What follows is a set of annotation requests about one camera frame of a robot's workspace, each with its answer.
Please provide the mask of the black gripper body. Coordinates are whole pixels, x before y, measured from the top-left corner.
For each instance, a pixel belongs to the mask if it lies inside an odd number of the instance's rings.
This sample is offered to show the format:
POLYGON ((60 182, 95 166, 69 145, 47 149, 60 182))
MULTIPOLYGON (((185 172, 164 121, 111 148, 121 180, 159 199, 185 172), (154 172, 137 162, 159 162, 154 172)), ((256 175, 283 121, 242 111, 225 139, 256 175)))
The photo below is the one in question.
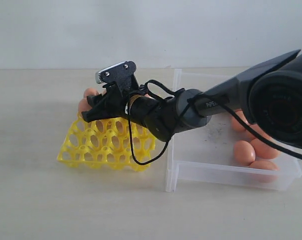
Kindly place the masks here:
POLYGON ((123 90, 116 85, 108 88, 100 102, 100 119, 150 120, 151 99, 146 94, 143 85, 123 90))

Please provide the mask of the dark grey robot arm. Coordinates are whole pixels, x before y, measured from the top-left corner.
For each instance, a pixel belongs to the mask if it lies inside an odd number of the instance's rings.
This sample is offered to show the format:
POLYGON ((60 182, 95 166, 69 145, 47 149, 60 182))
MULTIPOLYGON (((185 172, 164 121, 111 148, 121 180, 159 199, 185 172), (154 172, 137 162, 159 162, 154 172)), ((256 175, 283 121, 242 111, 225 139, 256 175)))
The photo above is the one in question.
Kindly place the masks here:
POLYGON ((266 145, 302 160, 302 154, 281 146, 302 149, 302 52, 290 51, 257 64, 207 91, 181 88, 172 91, 162 83, 162 98, 138 84, 136 64, 124 61, 96 73, 104 94, 88 95, 87 109, 80 110, 84 121, 124 118, 145 127, 158 140, 169 143, 179 132, 205 126, 223 112, 235 115, 239 123, 266 145))

